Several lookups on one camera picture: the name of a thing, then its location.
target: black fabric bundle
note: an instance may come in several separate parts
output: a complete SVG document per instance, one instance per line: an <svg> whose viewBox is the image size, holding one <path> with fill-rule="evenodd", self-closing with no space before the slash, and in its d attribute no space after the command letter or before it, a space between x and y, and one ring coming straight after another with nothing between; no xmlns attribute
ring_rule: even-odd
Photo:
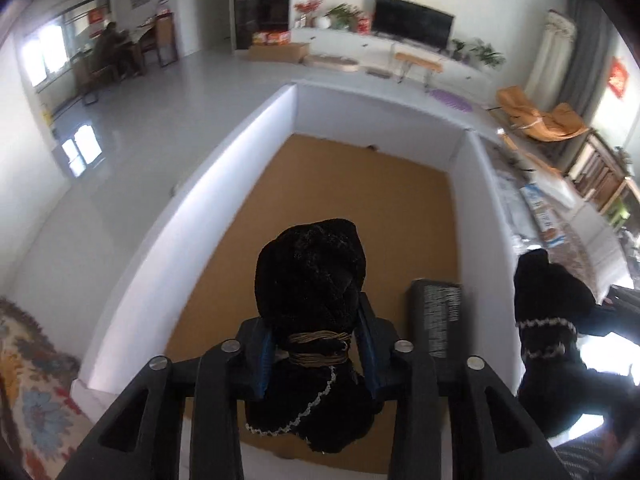
<svg viewBox="0 0 640 480"><path fill-rule="evenodd" d="M587 369L577 326L596 307L593 294L538 249L523 254L514 276L514 312L525 374L518 400L544 435L556 436L583 413L612 415L634 392L631 377Z"/></svg>
<svg viewBox="0 0 640 480"><path fill-rule="evenodd" d="M290 336L351 334L365 273L364 251L348 220L295 226L267 244L258 257L255 299L278 348L344 356L348 342L317 338L299 343ZM264 399L246 403L246 420L254 433L291 432L314 451L335 453L366 435L381 408L350 360L303 367L286 358L273 365Z"/></svg>

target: gray curtain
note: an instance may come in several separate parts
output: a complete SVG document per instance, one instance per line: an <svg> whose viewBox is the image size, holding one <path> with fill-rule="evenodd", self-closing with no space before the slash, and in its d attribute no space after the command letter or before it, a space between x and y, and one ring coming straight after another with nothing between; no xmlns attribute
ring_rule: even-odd
<svg viewBox="0 0 640 480"><path fill-rule="evenodd" d="M569 103L590 124L606 88L616 29L595 0L567 0L566 14L574 20L577 35L558 103ZM566 173L586 136L547 142L543 151L558 170Z"/></svg>

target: person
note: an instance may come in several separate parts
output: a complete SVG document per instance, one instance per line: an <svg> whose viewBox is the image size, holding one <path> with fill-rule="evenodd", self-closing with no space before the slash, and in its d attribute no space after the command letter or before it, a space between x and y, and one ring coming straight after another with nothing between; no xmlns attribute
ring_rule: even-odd
<svg viewBox="0 0 640 480"><path fill-rule="evenodd" d="M92 53L92 70L96 72L113 64L118 69L120 77L127 74L140 74L140 67L126 44L128 33L118 32L116 22L109 22L95 41Z"/></svg>

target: blue flower pattern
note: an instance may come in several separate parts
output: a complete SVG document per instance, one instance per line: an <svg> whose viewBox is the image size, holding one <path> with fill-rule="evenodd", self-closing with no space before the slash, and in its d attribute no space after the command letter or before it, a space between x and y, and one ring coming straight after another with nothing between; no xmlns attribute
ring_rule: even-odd
<svg viewBox="0 0 640 480"><path fill-rule="evenodd" d="M31 431L31 439L40 452L53 458L62 446L61 434L69 434L72 423L59 402L52 402L51 394L37 388L22 393L24 423Z"/></svg>

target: shiny tiled floor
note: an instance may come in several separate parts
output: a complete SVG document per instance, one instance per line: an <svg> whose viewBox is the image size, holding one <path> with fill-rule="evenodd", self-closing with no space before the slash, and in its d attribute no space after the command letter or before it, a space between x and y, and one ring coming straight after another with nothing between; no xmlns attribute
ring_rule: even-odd
<svg viewBox="0 0 640 480"><path fill-rule="evenodd" d="M478 130L495 131L484 112L446 108L411 81L397 85L364 73L251 63L221 50L153 67L144 77L102 92L96 104L75 104L56 120L61 144L87 124L101 153L74 178L68 156L62 147L56 150L72 187L25 257L11 299L36 317L60 350L81 358L110 291L174 186L282 85L310 80L344 86L346 78L358 91L437 108L453 120L460 114Z"/></svg>

